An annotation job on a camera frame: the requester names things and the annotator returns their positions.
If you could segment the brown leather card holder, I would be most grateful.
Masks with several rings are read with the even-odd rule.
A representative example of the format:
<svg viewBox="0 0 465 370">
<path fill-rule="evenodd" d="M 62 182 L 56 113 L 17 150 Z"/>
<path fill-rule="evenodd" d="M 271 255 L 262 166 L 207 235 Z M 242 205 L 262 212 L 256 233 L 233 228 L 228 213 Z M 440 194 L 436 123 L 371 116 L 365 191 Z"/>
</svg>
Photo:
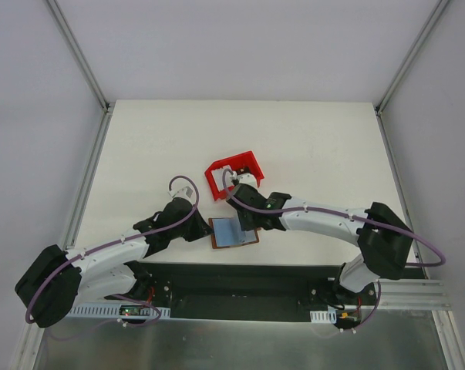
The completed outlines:
<svg viewBox="0 0 465 370">
<path fill-rule="evenodd" d="M 244 230 L 241 229 L 238 216 L 210 218 L 208 221 L 210 227 L 213 229 L 211 245 L 215 250 L 243 247 L 251 244 L 257 244 L 260 241 L 258 231 L 255 230 L 258 236 L 258 240 L 255 243 L 241 243 L 240 236 Z"/>
</svg>

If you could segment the red plastic bin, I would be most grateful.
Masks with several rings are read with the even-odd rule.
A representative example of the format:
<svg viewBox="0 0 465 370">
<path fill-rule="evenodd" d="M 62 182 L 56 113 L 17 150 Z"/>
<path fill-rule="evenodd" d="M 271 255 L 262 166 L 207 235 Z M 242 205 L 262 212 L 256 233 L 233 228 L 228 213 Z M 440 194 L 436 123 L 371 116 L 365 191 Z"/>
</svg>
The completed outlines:
<svg viewBox="0 0 465 370">
<path fill-rule="evenodd" d="M 222 167 L 225 169 L 223 173 L 224 189 L 219 191 L 214 183 L 211 171 Z M 223 200 L 227 196 L 225 189 L 233 189 L 234 184 L 231 181 L 231 176 L 235 173 L 253 174 L 257 179 L 258 188 L 261 185 L 261 181 L 265 178 L 263 171 L 251 150 L 229 156 L 221 160 L 215 160 L 204 172 L 212 197 L 215 201 Z"/>
</svg>

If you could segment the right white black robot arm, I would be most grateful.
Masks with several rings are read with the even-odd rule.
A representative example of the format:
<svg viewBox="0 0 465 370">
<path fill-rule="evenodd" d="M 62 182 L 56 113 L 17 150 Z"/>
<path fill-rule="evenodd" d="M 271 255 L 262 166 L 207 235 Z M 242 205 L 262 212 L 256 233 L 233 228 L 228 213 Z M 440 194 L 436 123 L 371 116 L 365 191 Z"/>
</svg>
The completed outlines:
<svg viewBox="0 0 465 370">
<path fill-rule="evenodd" d="M 413 239 L 410 229 L 384 203 L 340 208 L 308 202 L 287 193 L 262 196 L 250 185 L 238 184 L 227 195 L 242 230 L 305 231 L 345 241 L 359 254 L 339 270 L 332 294 L 350 304 L 368 284 L 397 281 L 404 275 Z"/>
</svg>

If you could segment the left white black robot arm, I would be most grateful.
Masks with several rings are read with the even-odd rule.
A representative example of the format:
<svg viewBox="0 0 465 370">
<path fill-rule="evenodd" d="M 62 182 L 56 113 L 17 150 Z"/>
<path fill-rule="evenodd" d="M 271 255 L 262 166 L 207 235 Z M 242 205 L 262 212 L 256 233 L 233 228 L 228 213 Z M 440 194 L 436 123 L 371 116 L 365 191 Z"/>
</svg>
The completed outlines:
<svg viewBox="0 0 465 370">
<path fill-rule="evenodd" d="M 126 294 L 139 300 L 147 294 L 149 284 L 139 261 L 163 251 L 176 239 L 194 242 L 211 234 L 197 206 L 176 197 L 117 240 L 69 251 L 56 244 L 48 246 L 15 286 L 26 308 L 25 320 L 48 328 L 91 299 Z"/>
</svg>

